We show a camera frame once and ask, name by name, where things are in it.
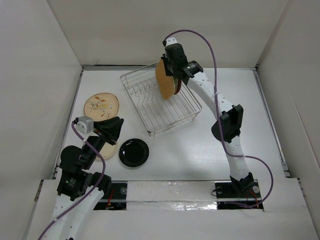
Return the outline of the square woven bamboo tray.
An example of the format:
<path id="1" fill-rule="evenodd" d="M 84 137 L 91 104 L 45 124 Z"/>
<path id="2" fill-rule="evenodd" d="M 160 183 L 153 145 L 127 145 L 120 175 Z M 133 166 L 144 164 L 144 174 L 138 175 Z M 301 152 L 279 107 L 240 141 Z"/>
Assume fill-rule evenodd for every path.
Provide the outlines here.
<path id="1" fill-rule="evenodd" d="M 170 99 L 175 93 L 175 80 L 172 76 L 167 76 L 164 61 L 160 59 L 155 68 L 155 78 L 159 91 L 164 100 Z"/>

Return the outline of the red and teal plate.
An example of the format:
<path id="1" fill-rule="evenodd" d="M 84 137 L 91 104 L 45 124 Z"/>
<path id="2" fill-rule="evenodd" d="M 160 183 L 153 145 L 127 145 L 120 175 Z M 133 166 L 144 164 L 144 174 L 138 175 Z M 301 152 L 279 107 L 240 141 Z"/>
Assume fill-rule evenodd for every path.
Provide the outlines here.
<path id="1" fill-rule="evenodd" d="M 180 80 L 180 79 L 178 79 L 179 80 L 179 86 L 178 86 L 178 93 L 179 93 L 179 91 L 180 91 L 180 89 L 181 89 L 181 85 L 182 85 L 182 81 Z"/>

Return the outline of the beige bird pattern plate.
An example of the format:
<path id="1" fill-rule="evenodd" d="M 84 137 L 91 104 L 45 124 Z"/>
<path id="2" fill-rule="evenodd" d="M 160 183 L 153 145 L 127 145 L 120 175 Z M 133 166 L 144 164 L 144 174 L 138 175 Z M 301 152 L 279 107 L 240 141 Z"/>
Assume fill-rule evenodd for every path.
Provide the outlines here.
<path id="1" fill-rule="evenodd" d="M 84 104 L 84 115 L 95 122 L 109 120 L 118 115 L 120 103 L 118 98 L 109 92 L 97 93 Z"/>

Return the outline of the light green flower plate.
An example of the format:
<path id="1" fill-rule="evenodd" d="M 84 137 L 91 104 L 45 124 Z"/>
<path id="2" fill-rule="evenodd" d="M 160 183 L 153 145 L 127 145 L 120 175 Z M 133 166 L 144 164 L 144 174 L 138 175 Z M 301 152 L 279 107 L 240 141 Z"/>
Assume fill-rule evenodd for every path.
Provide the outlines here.
<path id="1" fill-rule="evenodd" d="M 179 90 L 179 80 L 176 77 L 173 77 L 173 82 L 174 82 L 174 95 L 176 95 Z"/>

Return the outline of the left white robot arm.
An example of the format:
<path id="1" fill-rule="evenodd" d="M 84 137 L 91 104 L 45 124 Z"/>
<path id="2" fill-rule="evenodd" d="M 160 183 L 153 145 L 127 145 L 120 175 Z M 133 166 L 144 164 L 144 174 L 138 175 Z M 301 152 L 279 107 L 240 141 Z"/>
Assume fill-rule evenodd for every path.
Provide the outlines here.
<path id="1" fill-rule="evenodd" d="M 77 239 L 97 203 L 111 194 L 112 179 L 105 174 L 106 161 L 100 152 L 104 145 L 117 143 L 123 123 L 118 116 L 102 121 L 81 116 L 71 122 L 83 145 L 69 145 L 60 153 L 55 206 L 40 240 Z"/>

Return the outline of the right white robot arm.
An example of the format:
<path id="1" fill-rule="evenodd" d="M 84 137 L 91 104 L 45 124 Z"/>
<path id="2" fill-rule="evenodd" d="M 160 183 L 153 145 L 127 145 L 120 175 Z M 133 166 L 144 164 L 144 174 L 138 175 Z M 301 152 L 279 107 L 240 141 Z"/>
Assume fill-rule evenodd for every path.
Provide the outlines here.
<path id="1" fill-rule="evenodd" d="M 161 59 L 165 75 L 192 89 L 213 113 L 216 122 L 211 132 L 224 148 L 230 168 L 231 191 L 235 196 L 242 197 L 254 182 L 240 141 L 243 107 L 231 104 L 223 96 L 219 97 L 203 68 L 194 60 L 188 62 L 183 46 L 174 38 L 165 40 L 163 46 L 165 53 Z"/>

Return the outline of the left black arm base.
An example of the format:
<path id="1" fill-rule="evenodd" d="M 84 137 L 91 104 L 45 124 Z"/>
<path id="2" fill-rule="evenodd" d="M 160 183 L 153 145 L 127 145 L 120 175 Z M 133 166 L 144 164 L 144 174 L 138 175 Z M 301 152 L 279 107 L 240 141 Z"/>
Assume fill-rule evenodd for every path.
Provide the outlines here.
<path id="1" fill-rule="evenodd" d="M 96 204 L 97 211 L 121 211 L 127 209 L 127 181 L 113 181 L 110 191 Z"/>

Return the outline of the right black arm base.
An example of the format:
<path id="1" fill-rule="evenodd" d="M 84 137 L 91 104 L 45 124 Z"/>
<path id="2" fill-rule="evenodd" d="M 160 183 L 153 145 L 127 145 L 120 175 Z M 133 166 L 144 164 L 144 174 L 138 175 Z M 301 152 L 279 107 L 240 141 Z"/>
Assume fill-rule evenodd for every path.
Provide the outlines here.
<path id="1" fill-rule="evenodd" d="M 218 210 L 264 209 L 257 180 L 244 191 L 237 190 L 230 180 L 217 181 L 211 195 L 216 197 Z"/>

